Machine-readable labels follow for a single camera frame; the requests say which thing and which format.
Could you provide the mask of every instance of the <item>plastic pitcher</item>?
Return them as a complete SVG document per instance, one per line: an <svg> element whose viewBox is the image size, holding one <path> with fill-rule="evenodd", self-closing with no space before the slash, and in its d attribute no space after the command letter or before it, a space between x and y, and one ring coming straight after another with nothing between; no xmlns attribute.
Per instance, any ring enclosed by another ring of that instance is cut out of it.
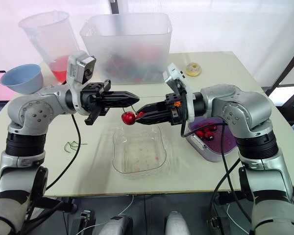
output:
<svg viewBox="0 0 294 235"><path fill-rule="evenodd" d="M78 46L69 22L69 14L51 11L27 17L19 22L29 40L60 81L66 80L69 55Z"/></svg>

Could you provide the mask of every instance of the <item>blue bowl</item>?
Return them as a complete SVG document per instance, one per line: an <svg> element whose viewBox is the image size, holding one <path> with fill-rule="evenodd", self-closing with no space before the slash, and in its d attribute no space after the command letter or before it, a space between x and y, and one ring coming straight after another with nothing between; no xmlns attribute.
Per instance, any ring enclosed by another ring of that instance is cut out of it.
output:
<svg viewBox="0 0 294 235"><path fill-rule="evenodd" d="M21 94L32 94L43 87L44 78L39 65L17 66L4 74L0 83Z"/></svg>

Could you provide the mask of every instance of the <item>clear plastic tray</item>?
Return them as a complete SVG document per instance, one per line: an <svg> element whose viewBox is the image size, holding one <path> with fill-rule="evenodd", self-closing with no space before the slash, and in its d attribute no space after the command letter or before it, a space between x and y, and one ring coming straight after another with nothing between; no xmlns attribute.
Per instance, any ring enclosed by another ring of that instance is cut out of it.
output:
<svg viewBox="0 0 294 235"><path fill-rule="evenodd" d="M161 131L156 125L135 124L117 128L113 143L112 165L122 174L154 174L160 170L167 158Z"/></svg>

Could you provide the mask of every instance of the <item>white table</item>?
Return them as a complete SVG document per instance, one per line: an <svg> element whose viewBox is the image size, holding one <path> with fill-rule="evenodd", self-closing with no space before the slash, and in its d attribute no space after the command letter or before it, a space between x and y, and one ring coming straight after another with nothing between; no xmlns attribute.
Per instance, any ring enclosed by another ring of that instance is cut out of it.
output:
<svg viewBox="0 0 294 235"><path fill-rule="evenodd" d="M190 62L200 64L202 74L198 77L187 77L194 92L203 87L228 83L240 87L243 91L264 94L232 52L171 54L170 62L174 62L181 70ZM43 74L47 81L52 80L52 74L46 67L43 67ZM111 90L129 91L140 96L140 102L134 105L136 109L147 103L162 101L165 94L172 92L166 84L113 85ZM274 132L294 185L294 131L273 103L271 104ZM180 125L162 123L159 126L171 144L170 158L174 160L169 172L135 179L123 177L111 164L114 155L112 135L117 126L124 125L121 121L122 112L122 109L110 109L109 113L105 117L99 117L93 126L86 126L85 117L75 115L82 143L87 145L82 145L74 164L45 196L212 191L225 174L222 162L206 161L186 139L180 137ZM0 112L0 154L5 149L9 123L5 106ZM43 166L49 169L49 183L60 174L74 155L73 151L64 151L64 145L68 141L77 141L72 119L69 115L58 116L49 126L45 145L47 154ZM228 165L231 166L237 158L236 148L227 156ZM231 174L231 179L233 187L240 188L237 169ZM223 183L220 189L229 189L228 183Z"/></svg>

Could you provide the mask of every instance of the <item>red cherry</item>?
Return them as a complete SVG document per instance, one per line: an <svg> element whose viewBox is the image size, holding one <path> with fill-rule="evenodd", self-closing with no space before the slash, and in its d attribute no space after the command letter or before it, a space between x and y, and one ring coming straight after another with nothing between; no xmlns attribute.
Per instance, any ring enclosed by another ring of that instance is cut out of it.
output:
<svg viewBox="0 0 294 235"><path fill-rule="evenodd" d="M201 139L204 138L204 133L202 131L196 131L195 134Z"/></svg>
<svg viewBox="0 0 294 235"><path fill-rule="evenodd" d="M145 114L145 112L143 112L143 111L140 111L137 115L136 115L136 118L140 118L142 115L144 115Z"/></svg>
<svg viewBox="0 0 294 235"><path fill-rule="evenodd" d="M125 112L121 115L121 119L126 125L133 125L136 117L132 112Z"/></svg>
<svg viewBox="0 0 294 235"><path fill-rule="evenodd" d="M214 133L212 133L211 131L205 132L205 139L207 141L212 141L214 138L215 138Z"/></svg>
<svg viewBox="0 0 294 235"><path fill-rule="evenodd" d="M209 126L210 131L216 131L218 126Z"/></svg>

